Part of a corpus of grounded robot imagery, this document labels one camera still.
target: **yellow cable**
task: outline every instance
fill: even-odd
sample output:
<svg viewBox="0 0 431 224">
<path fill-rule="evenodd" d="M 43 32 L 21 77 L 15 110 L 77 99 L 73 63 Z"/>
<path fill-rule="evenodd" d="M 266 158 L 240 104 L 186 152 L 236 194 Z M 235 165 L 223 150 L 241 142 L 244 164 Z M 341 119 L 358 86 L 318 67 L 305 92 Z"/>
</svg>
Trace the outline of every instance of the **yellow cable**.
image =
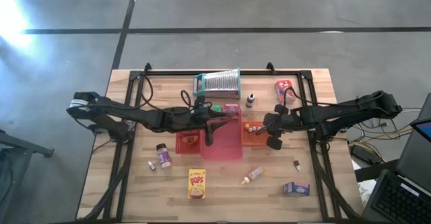
<svg viewBox="0 0 431 224">
<path fill-rule="evenodd" d="M 379 136 L 377 136 L 377 137 L 373 137 L 373 138 L 368 139 L 368 140 L 366 140 L 366 141 L 354 141 L 354 142 L 351 142 L 351 143 L 352 143 L 352 145 L 358 145 L 358 146 L 361 146 L 361 147 L 362 147 L 362 148 L 364 148 L 365 150 L 367 150 L 367 151 L 369 151 L 369 152 L 371 152 L 371 153 L 373 153 L 373 154 L 378 155 L 378 156 L 382 159 L 382 161 L 383 161 L 384 163 L 386 163 L 386 160 L 383 158 L 383 156 L 379 155 L 379 154 L 378 154 L 374 149 L 371 149 L 369 146 L 364 145 L 363 143 L 369 143 L 369 141 L 374 140 L 374 139 L 377 139 L 377 138 L 379 138 L 379 137 L 384 137 L 384 136 L 389 136 L 389 135 L 394 135 L 394 134 L 399 134 L 399 133 L 406 133 L 406 132 L 409 132 L 409 131 L 411 131 L 411 128 L 409 128 L 409 129 L 405 129 L 405 130 L 397 130 L 397 131 L 395 131 L 395 132 L 390 132 L 390 133 L 381 134 L 381 135 L 379 135 Z"/>
<path fill-rule="evenodd" d="M 377 155 L 379 158 L 381 158 L 381 159 L 382 159 L 382 162 L 383 162 L 383 163 L 386 163 L 386 159 L 384 159 L 384 158 L 383 158 L 383 156 L 380 156 L 380 155 L 379 155 L 379 154 L 378 154 L 374 149 L 370 148 L 369 146 L 367 146 L 367 145 L 363 145 L 363 144 L 361 144 L 360 142 L 354 143 L 354 144 L 352 144 L 352 145 L 357 145 L 357 146 L 362 147 L 363 149 L 365 149 L 365 150 L 369 151 L 370 153 Z"/>
<path fill-rule="evenodd" d="M 363 143 L 368 143 L 369 141 L 374 140 L 374 139 L 377 139 L 377 138 L 379 138 L 379 137 L 384 137 L 384 136 L 394 135 L 394 134 L 398 134 L 398 133 L 406 133 L 406 132 L 408 132 L 408 131 L 411 131 L 411 128 L 409 128 L 409 129 L 405 129 L 405 130 L 398 130 L 398 131 L 391 132 L 391 133 L 385 133 L 385 134 L 379 135 L 379 136 L 377 136 L 377 137 L 373 137 L 373 138 L 371 138 L 371 139 L 368 139 L 368 140 L 366 140 L 366 141 L 362 141 L 362 142 L 363 142 Z"/>
</svg>

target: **cereal box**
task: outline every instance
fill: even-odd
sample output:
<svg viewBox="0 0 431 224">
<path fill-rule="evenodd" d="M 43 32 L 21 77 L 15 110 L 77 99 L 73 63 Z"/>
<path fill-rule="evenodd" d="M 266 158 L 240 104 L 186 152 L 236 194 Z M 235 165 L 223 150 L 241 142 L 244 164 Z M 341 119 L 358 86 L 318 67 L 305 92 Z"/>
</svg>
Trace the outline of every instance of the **cereal box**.
<svg viewBox="0 0 431 224">
<path fill-rule="evenodd" d="M 283 194 L 288 196 L 309 196 L 310 184 L 290 182 L 283 186 Z"/>
<path fill-rule="evenodd" d="M 192 199 L 205 198 L 205 170 L 189 169 L 189 193 Z"/>
<path fill-rule="evenodd" d="M 280 104 L 284 103 L 284 91 L 291 86 L 292 82 L 290 82 L 290 80 L 279 80 L 275 83 L 275 90 Z M 286 92 L 286 104 L 293 104 L 295 99 L 294 92 L 292 90 L 288 90 Z"/>
</svg>

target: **orange tray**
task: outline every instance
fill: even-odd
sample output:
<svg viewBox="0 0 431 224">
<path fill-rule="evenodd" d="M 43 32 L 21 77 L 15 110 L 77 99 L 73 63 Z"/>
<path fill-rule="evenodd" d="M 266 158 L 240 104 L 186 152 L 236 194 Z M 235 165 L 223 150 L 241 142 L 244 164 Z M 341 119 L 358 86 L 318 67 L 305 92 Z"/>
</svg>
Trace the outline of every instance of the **orange tray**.
<svg viewBox="0 0 431 224">
<path fill-rule="evenodd" d="M 249 133 L 248 129 L 245 129 L 246 124 L 250 127 L 263 126 L 263 122 L 242 122 L 242 145 L 245 147 L 266 146 L 269 134 L 267 132 L 260 135 L 256 135 L 256 132 Z"/>
<path fill-rule="evenodd" d="M 203 130 L 190 130 L 186 132 L 179 132 L 176 134 L 175 153 L 199 154 L 201 141 L 204 141 Z"/>
</svg>

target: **concrete floor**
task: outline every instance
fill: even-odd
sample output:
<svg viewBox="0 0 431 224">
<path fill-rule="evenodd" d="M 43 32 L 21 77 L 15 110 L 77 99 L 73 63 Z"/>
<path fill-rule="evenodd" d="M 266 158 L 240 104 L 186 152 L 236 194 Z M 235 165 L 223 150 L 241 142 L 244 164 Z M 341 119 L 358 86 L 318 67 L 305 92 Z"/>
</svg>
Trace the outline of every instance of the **concrete floor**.
<svg viewBox="0 0 431 224">
<path fill-rule="evenodd" d="M 106 90 L 119 34 L 17 35 L 122 28 L 129 0 L 0 3 L 0 128 L 55 148 L 35 155 L 9 223 L 73 220 L 93 135 L 66 113 L 73 92 Z M 136 0 L 130 28 L 431 26 L 431 0 Z M 128 35 L 119 68 L 330 68 L 339 101 L 382 89 L 404 107 L 431 92 L 431 32 Z M 409 123 L 417 112 L 395 119 Z M 349 138 L 358 136 L 349 130 Z M 406 138 L 375 141 L 386 159 Z"/>
</svg>

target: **small blue box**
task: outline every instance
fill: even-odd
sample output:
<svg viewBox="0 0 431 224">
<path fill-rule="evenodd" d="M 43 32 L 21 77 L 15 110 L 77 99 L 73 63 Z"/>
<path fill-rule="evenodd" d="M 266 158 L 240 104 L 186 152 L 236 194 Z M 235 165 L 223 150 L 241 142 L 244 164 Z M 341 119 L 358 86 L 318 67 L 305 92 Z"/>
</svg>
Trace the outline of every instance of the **small blue box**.
<svg viewBox="0 0 431 224">
<path fill-rule="evenodd" d="M 290 182 L 283 186 L 283 194 L 288 196 L 309 196 L 310 184 Z"/>
</svg>

